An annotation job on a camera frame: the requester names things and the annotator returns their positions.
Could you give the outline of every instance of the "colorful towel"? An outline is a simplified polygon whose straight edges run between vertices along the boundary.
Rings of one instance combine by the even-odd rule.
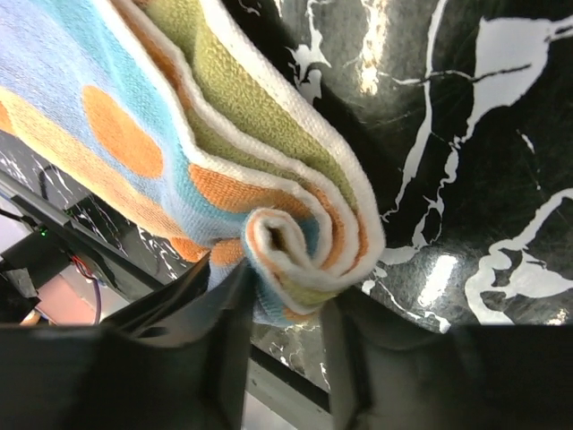
[[[0,128],[184,258],[210,251],[210,288],[246,256],[258,321],[308,319],[385,245],[360,164],[219,0],[137,3],[1,2]]]

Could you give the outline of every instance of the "black marble surface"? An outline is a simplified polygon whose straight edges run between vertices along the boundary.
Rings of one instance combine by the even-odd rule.
[[[389,246],[365,294],[432,331],[569,322],[573,2],[225,3],[371,179]],[[0,135],[0,168],[38,193],[45,166]],[[64,173],[47,196],[162,280],[184,271]],[[316,322],[252,340],[328,389]]]

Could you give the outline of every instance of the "orange polka dot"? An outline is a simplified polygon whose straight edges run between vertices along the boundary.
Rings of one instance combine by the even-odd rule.
[[[244,257],[241,239],[227,239],[217,242],[211,250],[211,262],[224,266],[240,262]]]
[[[295,219],[311,217],[304,204],[282,190],[244,184],[196,165],[189,167],[189,173],[201,194],[222,211],[243,213],[257,208],[273,208],[285,211]]]
[[[104,91],[91,85],[81,91],[83,108],[99,143],[133,173],[159,177],[161,149]]]
[[[14,134],[14,129],[12,123],[10,122],[10,116],[8,115],[8,110],[0,102],[0,130],[3,132]]]
[[[188,262],[198,262],[209,252],[209,248],[195,244],[191,239],[171,237],[169,239],[175,250]]]
[[[160,237],[184,237],[185,233],[161,206],[143,194],[80,141],[44,117],[26,100],[0,87],[0,100],[12,116],[15,134],[47,161],[109,203],[127,219]]]

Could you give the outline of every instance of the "towel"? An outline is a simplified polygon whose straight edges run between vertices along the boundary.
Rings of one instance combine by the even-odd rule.
[[[243,259],[255,320],[301,323],[385,246],[337,131],[219,0],[0,4],[0,128],[183,258]]]

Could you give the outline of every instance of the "white marble veining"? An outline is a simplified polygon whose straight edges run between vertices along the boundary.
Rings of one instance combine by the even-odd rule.
[[[376,287],[376,282],[374,282],[371,279],[368,279],[362,283],[361,290],[364,294],[367,294],[369,296],[374,287]]]
[[[402,185],[396,197],[396,206],[384,214],[384,219],[387,219],[391,213],[399,211],[399,204],[404,197],[408,184],[417,175],[427,142],[432,134],[430,78],[436,74],[432,69],[432,50],[437,30],[440,25],[440,19],[447,2],[448,0],[440,0],[432,14],[432,20],[428,30],[426,73],[424,78],[421,80],[395,79],[395,81],[400,84],[423,85],[426,114],[418,129],[415,144],[406,157],[406,163],[403,168]],[[424,197],[428,203],[427,211],[415,226],[411,245],[406,245],[397,249],[387,248],[381,256],[382,263],[386,265],[394,265],[409,262],[414,255],[420,251],[420,249],[430,245],[440,236],[441,222],[439,231],[434,237],[425,237],[423,230],[426,219],[432,211],[437,211],[440,215],[440,219],[445,211],[445,202],[443,201],[440,192],[446,185],[456,182],[458,177],[459,151],[461,150],[462,145],[473,137],[475,127],[479,123],[480,119],[482,119],[488,112],[498,107],[511,106],[527,93],[542,74],[543,69],[546,66],[550,43],[556,39],[564,39],[571,36],[573,36],[573,16],[557,22],[548,20],[528,20],[522,18],[499,18],[490,21],[481,19],[475,48],[475,77],[467,76],[466,73],[458,71],[444,72],[465,77],[473,84],[474,106],[472,113],[466,121],[466,133],[463,137],[456,136],[452,142],[446,142],[450,147],[450,153],[444,165],[445,176],[439,182],[435,197]],[[535,147],[531,140],[522,133],[520,135],[522,139],[524,139],[528,149],[535,154]],[[537,190],[541,189],[541,186],[538,183],[536,184],[536,187]],[[534,276],[535,271],[538,281],[541,281],[541,278],[539,277],[542,275],[547,277],[548,284],[545,285],[551,285],[551,287],[543,288],[540,286],[539,289],[542,291],[540,293],[535,293],[533,290],[523,287],[520,290],[520,294],[528,297],[536,297],[535,294],[546,294],[547,291],[559,292],[569,285],[568,282],[561,282],[549,273],[539,272],[538,269],[534,269],[531,265],[524,267],[528,268],[527,273],[531,276]],[[378,281],[382,282],[386,276],[388,276],[387,272],[382,270]],[[470,308],[474,312],[475,309],[477,309],[478,312],[483,314],[483,308],[486,306],[481,297],[478,296],[473,294],[468,295],[468,300],[472,301]],[[485,318],[484,316],[477,316],[480,321]],[[507,321],[508,318],[505,315],[497,315],[495,320]]]
[[[324,379],[324,382],[326,383],[326,385],[329,387],[330,390],[330,383],[329,383],[328,373],[326,371],[326,365],[324,363],[320,363],[320,366],[321,366],[322,379]]]
[[[531,142],[531,139],[529,139],[529,137],[526,134],[520,133],[518,132],[519,135],[521,136],[521,139],[523,139],[523,142],[526,143],[527,148],[533,153],[535,154],[535,146],[534,143]]]
[[[311,33],[311,45],[300,44],[296,49],[287,48],[293,56],[294,62],[289,64],[294,73],[295,86],[298,92],[312,104],[314,99],[322,97],[322,72],[312,68],[315,65],[331,67],[329,60],[321,51],[322,34],[314,25],[314,6],[329,4],[333,0],[307,0],[306,17]]]
[[[247,13],[254,13],[257,16],[261,16],[261,12],[259,11],[259,9],[261,9],[261,3],[257,2],[257,7],[259,9],[256,9],[252,6],[247,6],[244,4],[244,0],[237,0],[239,2],[239,4],[241,5],[241,7],[244,9],[245,12]]]
[[[480,323],[513,323],[503,312],[494,311],[483,302],[482,293],[485,291],[501,292],[506,298],[516,295],[541,298],[555,296],[573,288],[573,280],[550,271],[543,260],[531,255],[528,250],[528,245],[536,238],[543,223],[559,209],[564,199],[573,200],[573,188],[555,193],[535,211],[533,219],[519,235],[492,244],[489,253],[480,259],[478,271],[465,285],[467,303]],[[494,271],[511,267],[511,260],[503,250],[520,252],[522,260],[511,273],[507,286],[493,287]]]
[[[153,236],[147,230],[139,226],[136,226],[136,228],[139,239],[145,248],[158,259],[158,267],[156,268],[156,272],[159,272],[159,266],[163,265],[167,270],[167,276],[172,280],[176,280],[181,274],[181,268],[176,270],[171,262],[173,264],[177,263],[183,267],[186,265],[179,253],[166,240]]]
[[[0,165],[4,166],[5,171],[10,176],[12,176],[14,179],[17,179],[21,184],[28,186],[30,190],[32,189],[28,178],[21,171],[20,166],[18,166],[18,163],[11,154],[5,154],[0,151]]]

